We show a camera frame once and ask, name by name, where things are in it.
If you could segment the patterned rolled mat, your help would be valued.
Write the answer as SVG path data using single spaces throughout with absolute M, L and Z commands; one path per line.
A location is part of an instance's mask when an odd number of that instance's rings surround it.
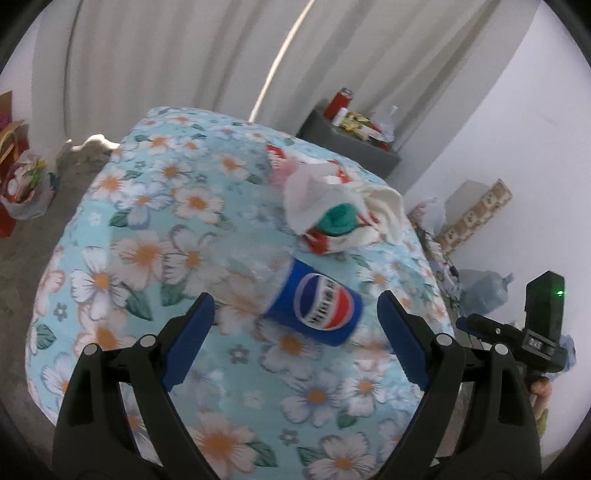
M 489 223 L 513 198 L 502 179 L 487 185 L 467 180 L 446 201 L 446 225 L 436 241 L 452 254 Z

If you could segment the clear bottle blue cap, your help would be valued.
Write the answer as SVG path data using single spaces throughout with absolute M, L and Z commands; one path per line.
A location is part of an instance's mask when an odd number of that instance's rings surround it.
M 263 281 L 263 292 L 264 317 L 332 347 L 344 344 L 363 317 L 358 293 L 296 258 Z

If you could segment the white plastic bag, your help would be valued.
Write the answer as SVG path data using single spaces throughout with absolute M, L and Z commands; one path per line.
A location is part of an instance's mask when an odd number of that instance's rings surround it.
M 435 237 L 447 221 L 445 203 L 437 197 L 424 200 L 410 212 L 409 218 L 415 225 Z

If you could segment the large blue water jug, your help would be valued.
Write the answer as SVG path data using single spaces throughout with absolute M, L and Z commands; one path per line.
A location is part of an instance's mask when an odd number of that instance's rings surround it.
M 464 269 L 459 271 L 462 285 L 460 308 L 465 316 L 486 316 L 505 305 L 509 299 L 509 285 L 514 275 L 502 276 L 494 271 Z

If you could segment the grey bedside cabinet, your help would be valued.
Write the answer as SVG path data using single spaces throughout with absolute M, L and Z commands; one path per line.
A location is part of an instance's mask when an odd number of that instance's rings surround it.
M 385 151 L 336 128 L 318 109 L 311 111 L 305 119 L 297 138 L 348 157 L 382 179 L 386 179 L 401 162 L 396 152 Z

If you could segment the grey pleated curtain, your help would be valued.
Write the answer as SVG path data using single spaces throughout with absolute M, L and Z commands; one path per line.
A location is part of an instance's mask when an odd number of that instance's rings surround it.
M 54 1 L 32 61 L 31 141 L 121 139 L 157 106 L 197 107 L 287 133 L 341 88 L 394 111 L 397 147 L 476 109 L 535 1 Z

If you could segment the red candle jar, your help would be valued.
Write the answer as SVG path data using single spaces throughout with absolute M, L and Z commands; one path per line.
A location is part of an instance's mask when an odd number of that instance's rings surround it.
M 325 107 L 324 113 L 322 113 L 325 119 L 332 120 L 338 114 L 339 110 L 349 106 L 349 102 L 353 98 L 353 92 L 348 88 L 342 88 L 339 90 L 335 97 L 332 98 L 329 105 Z

